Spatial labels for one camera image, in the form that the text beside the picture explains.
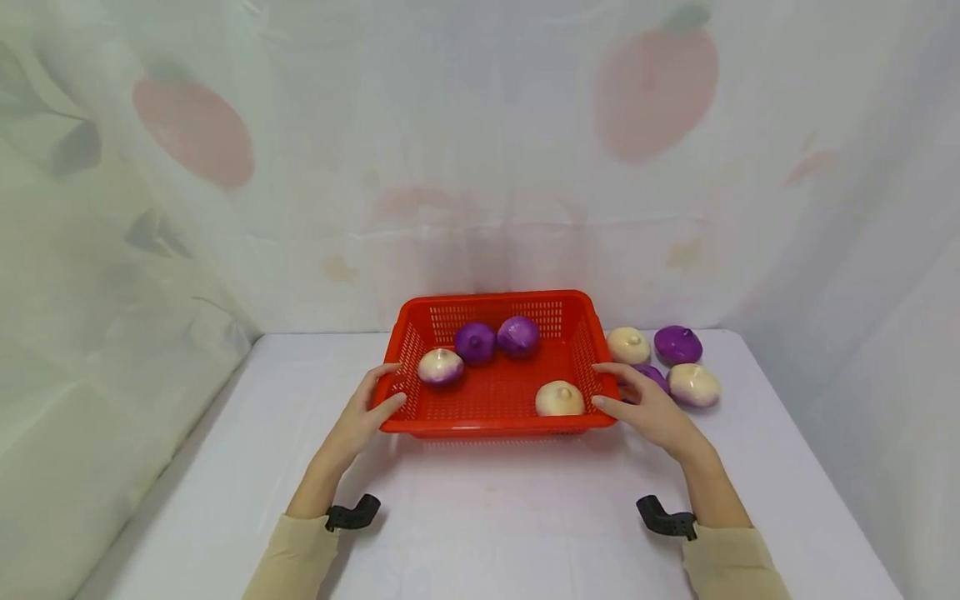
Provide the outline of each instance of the red plastic basket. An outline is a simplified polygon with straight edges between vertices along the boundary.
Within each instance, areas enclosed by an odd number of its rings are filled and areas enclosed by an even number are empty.
[[[497,351],[492,362],[467,366],[450,387],[429,387],[417,377],[422,356],[453,348],[465,323],[480,321],[496,331],[514,315],[540,328],[540,348],[531,358],[512,360]],[[377,385],[373,404],[397,392],[407,401],[380,429],[418,438],[484,438],[583,433],[613,419],[590,402],[596,394],[619,397],[616,378],[590,365],[610,361],[593,302],[583,292],[516,292],[415,298],[400,308],[385,362],[403,366]],[[565,379],[583,393],[587,412],[575,417],[540,417],[534,400],[544,383]]]

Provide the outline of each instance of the sleeve cuff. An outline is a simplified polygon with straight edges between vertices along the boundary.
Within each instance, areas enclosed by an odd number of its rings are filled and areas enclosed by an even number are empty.
[[[337,531],[326,531],[328,519],[326,515],[309,519],[281,515],[270,536],[270,546],[286,548],[295,554],[309,554],[326,548],[340,537]]]
[[[776,570],[756,529],[711,529],[693,525],[697,539],[684,542],[684,562],[693,570],[725,567]]]

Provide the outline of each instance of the purple onion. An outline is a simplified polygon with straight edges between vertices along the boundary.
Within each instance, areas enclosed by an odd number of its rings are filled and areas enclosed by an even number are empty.
[[[636,370],[639,371],[640,373],[642,373],[642,374],[646,375],[647,377],[650,377],[651,379],[653,379],[653,380],[657,383],[657,385],[659,385],[665,392],[667,392],[668,395],[670,394],[670,386],[668,386],[668,385],[666,384],[666,379],[663,378],[663,373],[660,372],[660,369],[657,369],[657,368],[654,367],[653,365],[632,365],[632,366],[633,366],[634,369],[636,369]],[[626,383],[620,383],[619,386],[620,386],[621,388],[625,388],[625,387],[627,387],[627,384],[626,384]],[[631,404],[634,403],[634,402],[633,402],[631,399],[629,399],[625,394],[623,394],[623,391],[622,391],[622,390],[620,391],[620,395],[621,395],[621,399],[622,399],[623,401],[625,401],[625,402],[630,402]]]
[[[511,317],[496,332],[496,342],[511,358],[525,358],[537,351],[540,330],[526,317]]]
[[[430,350],[417,365],[420,381],[427,385],[442,386],[453,383],[464,374],[464,361],[453,350],[437,348]]]
[[[634,365],[634,369],[653,379],[655,382],[657,382],[657,385],[659,385],[665,392],[670,394],[670,386],[666,384],[666,378],[663,377],[663,373],[660,372],[660,369],[657,369],[653,365]]]
[[[467,323],[453,336],[453,349],[468,365],[486,363],[496,350],[496,334],[482,323]]]
[[[654,335],[654,348],[660,361],[667,367],[695,363],[704,355],[700,338],[682,325],[670,325],[658,331]]]

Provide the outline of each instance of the black wrist strap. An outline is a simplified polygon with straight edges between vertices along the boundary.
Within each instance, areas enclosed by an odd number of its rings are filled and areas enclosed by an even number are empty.
[[[643,524],[650,531],[662,536],[676,536],[696,540],[697,532],[693,530],[693,523],[697,518],[693,513],[668,514],[663,505],[654,495],[643,496],[636,502],[636,509],[640,511]]]
[[[363,494],[360,501],[352,509],[343,506],[331,506],[326,512],[326,531],[334,529],[363,529],[373,522],[376,512],[380,510],[380,501],[368,493]]]

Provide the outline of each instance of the beige sleeve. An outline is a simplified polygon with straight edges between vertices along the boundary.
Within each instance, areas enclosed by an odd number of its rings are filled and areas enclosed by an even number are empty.
[[[281,516],[243,600],[315,600],[337,556],[338,535],[326,531],[326,519]]]
[[[697,539],[684,543],[684,569],[699,600],[789,600],[756,529],[694,527]]]

